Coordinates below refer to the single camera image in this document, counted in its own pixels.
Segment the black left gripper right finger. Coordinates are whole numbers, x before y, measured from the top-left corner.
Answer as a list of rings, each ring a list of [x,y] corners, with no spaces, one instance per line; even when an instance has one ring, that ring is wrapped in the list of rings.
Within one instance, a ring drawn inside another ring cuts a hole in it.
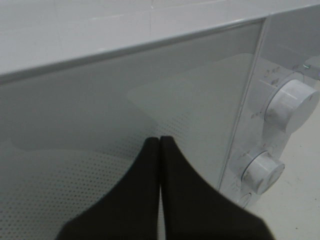
[[[160,138],[160,184],[168,240],[272,240],[265,222],[211,187],[171,136]]]

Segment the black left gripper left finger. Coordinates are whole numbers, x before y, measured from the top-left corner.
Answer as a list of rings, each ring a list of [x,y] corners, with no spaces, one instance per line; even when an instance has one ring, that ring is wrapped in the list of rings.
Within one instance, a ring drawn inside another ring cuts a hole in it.
[[[160,201],[160,141],[147,138],[132,166],[97,203],[67,222],[58,240],[155,240]]]

